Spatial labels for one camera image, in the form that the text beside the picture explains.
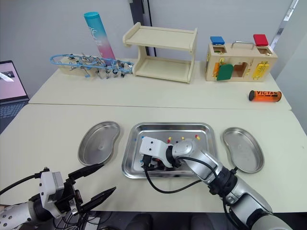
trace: laptop screen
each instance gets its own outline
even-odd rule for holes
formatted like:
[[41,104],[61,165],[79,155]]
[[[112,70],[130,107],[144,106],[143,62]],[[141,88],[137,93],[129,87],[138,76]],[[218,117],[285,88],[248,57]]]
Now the laptop screen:
[[0,62],[0,103],[28,99],[12,61]]

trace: pink and blue tube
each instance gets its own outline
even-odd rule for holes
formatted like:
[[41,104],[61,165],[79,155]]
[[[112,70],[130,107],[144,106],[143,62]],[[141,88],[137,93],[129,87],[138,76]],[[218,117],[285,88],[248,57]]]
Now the pink and blue tube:
[[84,18],[96,42],[101,57],[115,59],[99,13],[87,12],[84,14]]

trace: metal kidney dish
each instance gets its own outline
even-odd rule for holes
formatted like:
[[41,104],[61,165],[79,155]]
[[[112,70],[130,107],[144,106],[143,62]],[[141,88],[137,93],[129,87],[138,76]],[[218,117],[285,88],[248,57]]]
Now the metal kidney dish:
[[113,152],[119,130],[118,124],[113,121],[105,121],[93,126],[80,143],[79,161],[84,165],[104,163]]
[[247,131],[232,127],[223,133],[223,141],[232,163],[243,172],[256,173],[264,165],[264,156],[260,145]]

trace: metal handle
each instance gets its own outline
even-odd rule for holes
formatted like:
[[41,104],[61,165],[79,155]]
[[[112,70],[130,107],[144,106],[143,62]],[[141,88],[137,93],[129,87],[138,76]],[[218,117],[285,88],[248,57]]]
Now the metal handle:
[[233,46],[234,46],[234,44],[235,44],[235,43],[251,44],[251,45],[253,45],[251,49],[253,49],[253,48],[254,48],[254,46],[255,46],[255,44],[254,44],[253,42],[241,42],[241,41],[235,41],[235,42],[233,42],[233,43],[231,44],[231,48],[233,48]]

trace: wooden shelf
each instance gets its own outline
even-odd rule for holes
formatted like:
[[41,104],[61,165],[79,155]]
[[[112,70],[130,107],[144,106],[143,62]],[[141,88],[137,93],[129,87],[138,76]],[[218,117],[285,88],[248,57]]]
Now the wooden shelf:
[[[132,73],[138,76],[189,83],[194,67],[197,29],[177,30],[141,26],[136,23],[124,36],[123,43],[139,47],[139,58]],[[188,51],[191,61],[147,56],[145,46]]]
[[188,82],[187,76],[190,67],[190,61],[147,56],[140,68],[135,72],[135,75]]

